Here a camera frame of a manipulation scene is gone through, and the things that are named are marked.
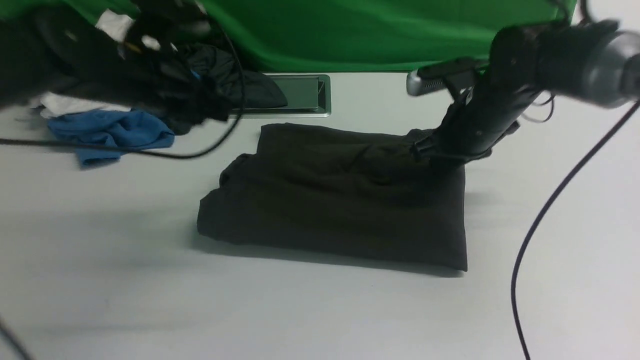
green screen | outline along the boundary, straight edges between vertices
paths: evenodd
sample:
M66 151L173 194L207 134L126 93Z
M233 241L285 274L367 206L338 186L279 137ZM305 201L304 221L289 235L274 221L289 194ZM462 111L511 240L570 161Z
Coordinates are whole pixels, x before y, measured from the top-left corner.
M49 0L0 0L14 17ZM568 0L573 9L576 0ZM89 21L127 0L66 0ZM487 57L502 27L555 19L546 0L203 0L263 71L410 70L460 56Z

blue cloth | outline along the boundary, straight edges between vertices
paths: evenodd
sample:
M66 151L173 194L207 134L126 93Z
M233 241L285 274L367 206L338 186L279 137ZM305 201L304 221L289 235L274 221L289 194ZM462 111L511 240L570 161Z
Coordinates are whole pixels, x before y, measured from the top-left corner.
M61 141L126 147L138 150L173 145L173 131L157 117L144 111L93 110L49 120L49 129ZM121 152L76 149L81 167L120 159Z

black cloth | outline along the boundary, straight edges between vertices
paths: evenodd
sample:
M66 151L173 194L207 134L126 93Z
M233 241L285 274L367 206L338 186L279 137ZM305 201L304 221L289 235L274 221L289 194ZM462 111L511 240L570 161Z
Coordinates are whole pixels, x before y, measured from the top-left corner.
M204 80L205 84L212 84L217 88L212 92L223 94L229 101L239 108L241 104L241 85L239 73L234 67L234 57L209 44L191 44L178 46L180 55ZM287 106L287 98L278 85L267 75L260 72L244 70L244 84L246 90L247 108L279 108ZM176 134L184 135L191 130L191 124L174 117L162 117L164 123Z
M406 136L319 126L262 127L200 202L215 240L467 270L464 168L435 175Z

white surface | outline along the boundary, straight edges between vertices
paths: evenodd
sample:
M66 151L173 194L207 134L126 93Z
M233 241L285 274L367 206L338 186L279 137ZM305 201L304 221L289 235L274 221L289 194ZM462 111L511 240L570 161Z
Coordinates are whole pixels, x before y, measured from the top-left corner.
M621 1L593 10L633 14ZM332 85L333 115L300 123L403 134L436 126L447 105L445 94L405 96L401 74L339 74ZM516 252L551 191L625 110L561 99L551 122L524 124L468 166L462 277L193 249L198 201L255 150L264 120L189 162L126 155L79 171L73 154L2 148L0 313L41 360L520 359ZM17 113L2 115L3 136L42 136ZM200 149L222 129L210 123L172 151ZM637 359L639 134L640 115L533 239L518 295L534 359ZM12 359L3 347L0 359Z

black pants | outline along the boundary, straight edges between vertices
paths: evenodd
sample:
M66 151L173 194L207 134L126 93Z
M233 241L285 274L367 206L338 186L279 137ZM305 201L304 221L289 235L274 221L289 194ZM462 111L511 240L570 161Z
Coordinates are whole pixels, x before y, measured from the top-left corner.
M202 199L198 231L215 240L467 270L464 169L434 174L406 136L319 126L262 127Z

